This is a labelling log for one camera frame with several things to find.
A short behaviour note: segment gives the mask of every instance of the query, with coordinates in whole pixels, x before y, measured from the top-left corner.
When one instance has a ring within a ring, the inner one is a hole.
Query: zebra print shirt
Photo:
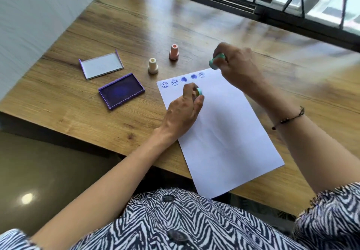
[[[133,197],[123,215],[72,250],[360,249],[360,183],[325,191],[295,222],[290,239],[253,215],[182,189]],[[0,235],[1,250],[40,249],[20,230]]]

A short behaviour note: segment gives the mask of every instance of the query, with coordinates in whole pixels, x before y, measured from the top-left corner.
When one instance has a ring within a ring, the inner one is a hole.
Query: black string bracelet
[[[304,113],[305,113],[305,108],[302,107],[302,106],[300,106],[300,113],[299,113],[297,116],[295,116],[295,117],[293,117],[293,118],[283,119],[283,120],[280,121],[278,124],[276,124],[275,126],[273,126],[272,129],[273,129],[273,130],[276,130],[276,126],[281,125],[281,124],[284,124],[284,123],[288,123],[288,122],[290,122],[291,120],[294,120],[295,118],[298,118],[298,117],[302,116]]]

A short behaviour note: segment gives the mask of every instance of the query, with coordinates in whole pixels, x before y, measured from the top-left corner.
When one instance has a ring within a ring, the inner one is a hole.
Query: shirt button
[[[174,229],[169,230],[167,235],[177,244],[185,244],[189,240],[186,234]]]
[[[172,202],[173,200],[175,200],[175,196],[173,195],[165,195],[162,197],[162,200],[164,202]]]

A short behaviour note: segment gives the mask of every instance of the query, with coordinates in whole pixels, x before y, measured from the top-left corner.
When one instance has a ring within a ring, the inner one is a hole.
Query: sheet of paper
[[[201,89],[204,105],[178,141],[200,195],[214,198],[284,165],[244,94],[220,70],[158,81],[166,109],[190,82]]]
[[[90,60],[79,61],[87,80],[124,68],[117,51]]]

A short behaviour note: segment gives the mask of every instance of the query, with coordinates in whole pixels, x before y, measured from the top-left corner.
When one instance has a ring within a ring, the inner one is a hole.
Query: wooden table
[[[208,68],[221,41],[252,47],[265,76],[360,156],[359,54],[188,0],[94,0],[7,94],[0,111],[128,155],[163,119],[156,81]],[[179,45],[176,63],[169,61],[172,43]],[[125,69],[85,80],[79,58],[115,49]],[[158,61],[157,75],[148,74],[150,57]],[[109,111],[97,89],[129,72],[146,92]],[[231,192],[297,214],[314,194],[264,111],[251,104],[285,166]],[[178,142],[155,165],[191,177]]]

